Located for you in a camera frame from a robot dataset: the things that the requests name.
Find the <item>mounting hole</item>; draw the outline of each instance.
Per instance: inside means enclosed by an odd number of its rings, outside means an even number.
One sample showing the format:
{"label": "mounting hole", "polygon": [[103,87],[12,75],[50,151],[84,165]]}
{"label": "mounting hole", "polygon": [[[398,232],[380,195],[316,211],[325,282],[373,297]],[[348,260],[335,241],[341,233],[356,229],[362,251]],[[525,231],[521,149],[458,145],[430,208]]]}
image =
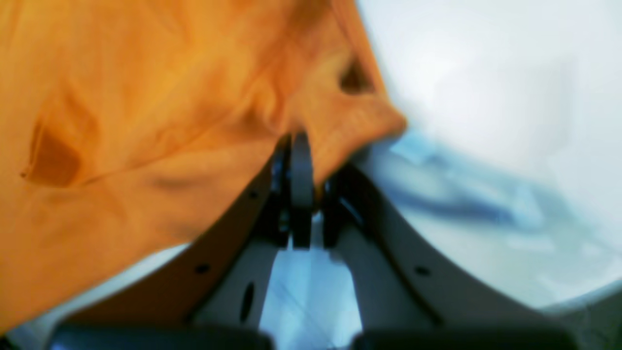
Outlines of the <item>mounting hole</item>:
{"label": "mounting hole", "polygon": [[195,267],[195,272],[199,275],[202,275],[206,272],[210,271],[210,266],[206,263],[203,263],[201,265],[197,265],[197,267]]}
{"label": "mounting hole", "polygon": [[246,286],[246,291],[244,291],[244,298],[242,298],[242,309],[239,312],[239,321],[242,323],[246,322],[248,314],[251,313],[254,294],[255,284],[253,282],[248,283],[248,286]]}
{"label": "mounting hole", "polygon": [[432,274],[430,270],[425,266],[415,266],[415,273],[419,276],[429,276]]}

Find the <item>screw hole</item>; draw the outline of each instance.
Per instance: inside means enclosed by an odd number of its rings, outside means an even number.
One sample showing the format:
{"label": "screw hole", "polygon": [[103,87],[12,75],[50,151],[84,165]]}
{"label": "screw hole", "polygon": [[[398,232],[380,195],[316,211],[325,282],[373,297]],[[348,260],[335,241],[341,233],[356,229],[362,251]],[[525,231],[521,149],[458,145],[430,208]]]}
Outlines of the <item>screw hole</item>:
{"label": "screw hole", "polygon": [[210,271],[210,266],[206,263],[203,263],[201,265],[197,265],[197,267],[195,267],[195,272],[199,275],[206,273]]}
{"label": "screw hole", "polygon": [[423,266],[415,266],[415,272],[420,276],[429,276],[432,274],[427,267]]}
{"label": "screw hole", "polygon": [[239,312],[239,321],[242,323],[246,322],[248,315],[251,313],[254,294],[255,284],[253,282],[248,283],[248,286],[246,286],[246,291],[244,291],[244,298],[242,299],[242,309]]}

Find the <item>orange cloth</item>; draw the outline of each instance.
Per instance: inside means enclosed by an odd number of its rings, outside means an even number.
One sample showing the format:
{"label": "orange cloth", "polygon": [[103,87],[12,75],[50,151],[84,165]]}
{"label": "orange cloth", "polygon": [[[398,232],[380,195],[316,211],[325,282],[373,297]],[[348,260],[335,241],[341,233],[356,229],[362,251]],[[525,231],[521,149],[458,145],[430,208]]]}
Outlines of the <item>orange cloth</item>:
{"label": "orange cloth", "polygon": [[0,334],[195,239],[279,135],[307,131],[321,183],[403,130],[381,94],[340,88],[353,47],[381,84],[355,11],[352,0],[1,1]]}

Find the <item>orange fabric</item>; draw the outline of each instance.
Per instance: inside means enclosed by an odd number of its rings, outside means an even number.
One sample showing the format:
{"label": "orange fabric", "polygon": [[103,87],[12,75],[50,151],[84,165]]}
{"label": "orange fabric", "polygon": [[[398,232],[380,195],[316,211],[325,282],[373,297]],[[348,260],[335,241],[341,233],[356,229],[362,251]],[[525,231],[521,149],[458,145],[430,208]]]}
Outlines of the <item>orange fabric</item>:
{"label": "orange fabric", "polygon": [[321,183],[403,130],[340,88],[351,5],[0,2],[0,333],[196,238],[280,135],[307,131]]}

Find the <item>white surface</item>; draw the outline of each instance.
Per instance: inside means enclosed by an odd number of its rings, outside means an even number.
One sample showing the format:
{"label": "white surface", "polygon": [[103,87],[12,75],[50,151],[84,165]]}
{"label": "white surface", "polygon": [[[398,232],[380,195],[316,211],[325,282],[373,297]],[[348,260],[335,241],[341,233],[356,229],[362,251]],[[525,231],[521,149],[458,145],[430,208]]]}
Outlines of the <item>white surface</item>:
{"label": "white surface", "polygon": [[361,332],[350,271],[326,250],[279,252],[259,328],[279,349],[336,349]]}
{"label": "white surface", "polygon": [[530,306],[618,281],[622,1],[359,4],[415,164],[370,171],[414,227]]}

